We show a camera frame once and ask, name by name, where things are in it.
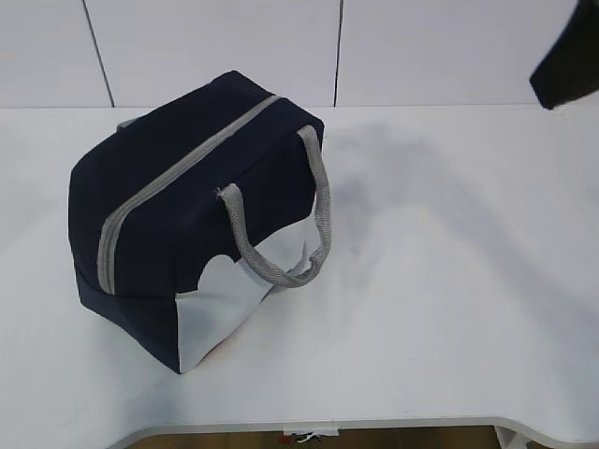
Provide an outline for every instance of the white wall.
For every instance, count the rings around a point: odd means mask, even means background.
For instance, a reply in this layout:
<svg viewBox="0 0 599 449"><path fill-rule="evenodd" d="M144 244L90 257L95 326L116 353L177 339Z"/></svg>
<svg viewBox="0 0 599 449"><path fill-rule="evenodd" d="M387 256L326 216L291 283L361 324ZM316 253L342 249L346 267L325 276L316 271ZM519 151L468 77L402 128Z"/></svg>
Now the white wall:
<svg viewBox="0 0 599 449"><path fill-rule="evenodd" d="M535 103L576 0L345 0L338 105Z"/></svg>
<svg viewBox="0 0 599 449"><path fill-rule="evenodd" d="M88 0L116 106L155 106L238 69L332 106L338 0Z"/></svg>
<svg viewBox="0 0 599 449"><path fill-rule="evenodd" d="M230 69L333 104L341 0L86 1L117 107ZM534 104L528 78L575 3L344 0L337 106ZM0 108L109 105L82 0L0 0Z"/></svg>
<svg viewBox="0 0 599 449"><path fill-rule="evenodd" d="M0 108L110 106L80 0L0 0Z"/></svg>

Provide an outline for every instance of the insulated bag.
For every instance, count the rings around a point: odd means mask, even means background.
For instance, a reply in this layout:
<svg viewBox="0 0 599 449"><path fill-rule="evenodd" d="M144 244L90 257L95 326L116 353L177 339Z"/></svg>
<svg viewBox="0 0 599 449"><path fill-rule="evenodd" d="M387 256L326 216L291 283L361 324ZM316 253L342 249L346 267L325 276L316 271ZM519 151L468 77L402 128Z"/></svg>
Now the insulated bag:
<svg viewBox="0 0 599 449"><path fill-rule="evenodd" d="M327 259L323 131L238 72L120 126L71 173L83 306L193 368L273 286L301 287Z"/></svg>

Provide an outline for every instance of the floor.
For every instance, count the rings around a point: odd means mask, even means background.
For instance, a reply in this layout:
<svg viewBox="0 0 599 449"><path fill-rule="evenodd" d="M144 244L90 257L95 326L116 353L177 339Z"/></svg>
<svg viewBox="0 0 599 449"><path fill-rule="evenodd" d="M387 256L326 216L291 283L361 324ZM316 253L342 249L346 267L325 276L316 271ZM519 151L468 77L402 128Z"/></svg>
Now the floor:
<svg viewBox="0 0 599 449"><path fill-rule="evenodd" d="M160 435L128 449L500 449L493 427L415 427L344 430L321 442L284 445L281 432ZM543 449L538 444L529 449Z"/></svg>

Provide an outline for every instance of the black fabric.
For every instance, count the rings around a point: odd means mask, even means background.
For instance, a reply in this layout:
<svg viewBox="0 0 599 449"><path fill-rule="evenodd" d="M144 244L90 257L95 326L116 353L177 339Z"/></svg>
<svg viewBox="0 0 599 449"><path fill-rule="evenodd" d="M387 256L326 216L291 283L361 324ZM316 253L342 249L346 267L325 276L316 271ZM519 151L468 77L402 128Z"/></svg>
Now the black fabric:
<svg viewBox="0 0 599 449"><path fill-rule="evenodd" d="M116 296L103 292L97 278L102 225L127 199L269 96L238 72L227 73L120 128L71 173L69 240L81 303L177 372L175 295L196 290L215 255L240 258L217 190L231 182L240 186L254 245L304 219L314 203L314 178L296 133L311 124L322 141L324 125L288 100L277 100L132 210L116 246Z"/></svg>
<svg viewBox="0 0 599 449"><path fill-rule="evenodd" d="M562 35L531 76L531 85L546 109L599 90L599 2L578 1Z"/></svg>

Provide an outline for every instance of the white panel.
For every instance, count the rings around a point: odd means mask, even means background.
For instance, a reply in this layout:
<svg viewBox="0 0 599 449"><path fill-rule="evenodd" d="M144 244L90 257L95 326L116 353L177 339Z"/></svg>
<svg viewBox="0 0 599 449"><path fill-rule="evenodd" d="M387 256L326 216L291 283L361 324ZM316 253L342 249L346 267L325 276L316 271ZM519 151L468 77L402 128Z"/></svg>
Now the white panel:
<svg viewBox="0 0 599 449"><path fill-rule="evenodd" d="M536 103L528 79L575 3L345 0L338 105Z"/></svg>
<svg viewBox="0 0 599 449"><path fill-rule="evenodd" d="M338 0L90 0L117 106L157 106L231 69L332 105Z"/></svg>
<svg viewBox="0 0 599 449"><path fill-rule="evenodd" d="M0 108L110 106L80 0L3 0Z"/></svg>
<svg viewBox="0 0 599 449"><path fill-rule="evenodd" d="M256 248L282 269L302 272L306 269L310 226L314 227L313 215L279 229ZM223 254L213 257L202 271L197 290L175 298L181 372L197 365L239 327L271 288L244 260L236 263Z"/></svg>

